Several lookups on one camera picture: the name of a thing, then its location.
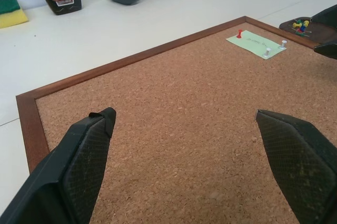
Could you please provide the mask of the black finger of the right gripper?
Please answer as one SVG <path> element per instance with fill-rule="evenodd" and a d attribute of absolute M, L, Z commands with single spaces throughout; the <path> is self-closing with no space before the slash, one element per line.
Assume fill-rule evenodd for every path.
<path fill-rule="evenodd" d="M 337 59 L 337 42 L 331 41 L 314 47 L 314 52 L 331 59 Z"/>
<path fill-rule="evenodd" d="M 336 28 L 337 26 L 337 5 L 331 6 L 311 17 L 312 23 L 324 24 Z"/>

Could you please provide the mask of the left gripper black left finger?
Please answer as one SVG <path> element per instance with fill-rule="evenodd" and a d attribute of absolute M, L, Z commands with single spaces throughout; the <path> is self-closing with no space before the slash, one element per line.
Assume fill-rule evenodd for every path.
<path fill-rule="evenodd" d="M 1 223 L 89 223 L 104 178 L 116 111 L 91 112 L 67 130 L 1 215 Z"/>

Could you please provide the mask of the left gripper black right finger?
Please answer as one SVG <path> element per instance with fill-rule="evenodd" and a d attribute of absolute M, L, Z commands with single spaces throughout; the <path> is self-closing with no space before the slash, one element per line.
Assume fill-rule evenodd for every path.
<path fill-rule="evenodd" d="M 336 147 L 310 122 L 256 113 L 273 176 L 299 223 L 336 223 Z"/>

